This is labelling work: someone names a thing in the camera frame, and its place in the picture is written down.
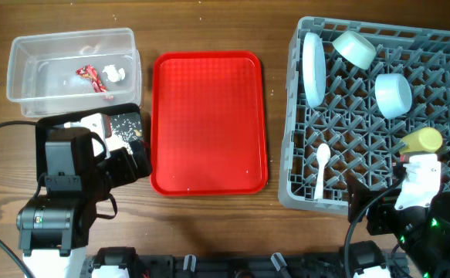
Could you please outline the light blue bowl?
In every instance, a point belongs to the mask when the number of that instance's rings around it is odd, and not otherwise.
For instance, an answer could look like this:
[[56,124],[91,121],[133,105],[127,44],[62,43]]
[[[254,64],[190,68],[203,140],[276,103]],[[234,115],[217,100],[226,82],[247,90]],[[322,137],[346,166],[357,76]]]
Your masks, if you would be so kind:
[[374,92],[379,111],[386,119],[399,117],[411,109],[411,88],[400,73],[378,75]]

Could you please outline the white tissue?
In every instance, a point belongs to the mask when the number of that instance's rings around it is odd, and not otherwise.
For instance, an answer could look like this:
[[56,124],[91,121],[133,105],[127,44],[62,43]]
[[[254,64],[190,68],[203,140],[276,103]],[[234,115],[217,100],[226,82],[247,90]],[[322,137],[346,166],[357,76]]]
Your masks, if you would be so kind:
[[124,80],[126,76],[124,68],[116,68],[114,64],[105,66],[103,72],[107,75],[107,79],[112,83],[120,82]]

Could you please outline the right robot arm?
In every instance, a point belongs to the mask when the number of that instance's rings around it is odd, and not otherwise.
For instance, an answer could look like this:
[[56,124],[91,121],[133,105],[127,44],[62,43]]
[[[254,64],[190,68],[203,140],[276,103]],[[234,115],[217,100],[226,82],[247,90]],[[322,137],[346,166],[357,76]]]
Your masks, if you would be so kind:
[[346,276],[362,274],[380,259],[373,242],[351,242],[357,223],[366,216],[367,231],[372,236],[394,235],[422,276],[450,277],[450,192],[437,194],[429,206],[397,210],[394,205],[402,196],[397,188],[401,183],[398,180],[385,190],[371,191],[356,178],[348,178],[350,228],[340,249]]

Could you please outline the yellow cup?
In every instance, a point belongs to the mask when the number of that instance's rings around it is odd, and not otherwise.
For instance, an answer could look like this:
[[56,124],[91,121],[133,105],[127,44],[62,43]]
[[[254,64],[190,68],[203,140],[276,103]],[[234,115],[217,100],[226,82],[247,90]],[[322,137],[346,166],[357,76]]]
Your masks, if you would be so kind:
[[423,127],[404,136],[401,141],[404,143],[399,151],[401,154],[422,151],[435,153],[443,144],[443,136],[433,127]]

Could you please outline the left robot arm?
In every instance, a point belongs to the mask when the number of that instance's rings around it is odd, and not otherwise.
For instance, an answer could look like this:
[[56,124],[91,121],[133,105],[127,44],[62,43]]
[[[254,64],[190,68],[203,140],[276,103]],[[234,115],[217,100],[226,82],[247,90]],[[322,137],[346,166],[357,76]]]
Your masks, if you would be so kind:
[[46,193],[35,193],[17,215],[19,248],[36,277],[78,277],[86,258],[97,204],[117,202],[111,191],[151,173],[147,149],[140,140],[128,147],[93,151],[89,138],[56,138],[44,143],[39,178]]

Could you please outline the white plastic spoon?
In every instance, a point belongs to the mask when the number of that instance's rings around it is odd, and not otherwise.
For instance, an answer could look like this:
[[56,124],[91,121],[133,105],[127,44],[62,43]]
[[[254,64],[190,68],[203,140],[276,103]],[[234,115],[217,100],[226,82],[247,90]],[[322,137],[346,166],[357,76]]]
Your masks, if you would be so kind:
[[318,174],[316,178],[316,187],[314,191],[314,200],[323,198],[323,183],[324,183],[324,172],[327,163],[329,162],[331,157],[330,148],[327,144],[322,143],[316,152],[316,160],[318,163]]

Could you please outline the red snack wrapper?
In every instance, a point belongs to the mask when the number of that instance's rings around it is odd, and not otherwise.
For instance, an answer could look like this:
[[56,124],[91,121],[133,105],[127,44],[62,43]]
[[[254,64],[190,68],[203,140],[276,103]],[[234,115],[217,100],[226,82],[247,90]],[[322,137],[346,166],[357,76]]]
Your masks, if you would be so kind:
[[86,65],[76,71],[78,76],[89,80],[96,93],[107,93],[107,88],[103,85],[97,70],[92,65]]

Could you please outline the rice and food scraps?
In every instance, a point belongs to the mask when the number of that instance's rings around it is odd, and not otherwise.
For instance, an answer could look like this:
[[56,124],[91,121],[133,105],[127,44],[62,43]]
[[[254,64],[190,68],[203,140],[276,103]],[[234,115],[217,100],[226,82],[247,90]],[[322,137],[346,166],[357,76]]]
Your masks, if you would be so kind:
[[119,114],[110,116],[111,136],[106,139],[109,151],[125,147],[133,154],[130,142],[143,140],[141,119],[136,114]]

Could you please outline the light blue plate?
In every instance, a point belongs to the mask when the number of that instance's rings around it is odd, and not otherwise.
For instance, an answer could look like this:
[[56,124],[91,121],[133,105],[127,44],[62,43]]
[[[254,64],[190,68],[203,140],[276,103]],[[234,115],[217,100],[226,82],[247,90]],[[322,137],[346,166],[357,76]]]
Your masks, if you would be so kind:
[[310,108],[318,107],[326,91],[326,61],[321,38],[308,32],[303,40],[303,86]]

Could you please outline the green bowl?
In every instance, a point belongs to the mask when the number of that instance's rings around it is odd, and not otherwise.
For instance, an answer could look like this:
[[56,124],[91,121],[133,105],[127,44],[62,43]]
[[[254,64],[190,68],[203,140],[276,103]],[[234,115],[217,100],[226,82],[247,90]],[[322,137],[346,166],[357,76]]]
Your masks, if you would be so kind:
[[333,41],[334,49],[360,69],[368,70],[375,56],[375,47],[354,31],[346,31]]

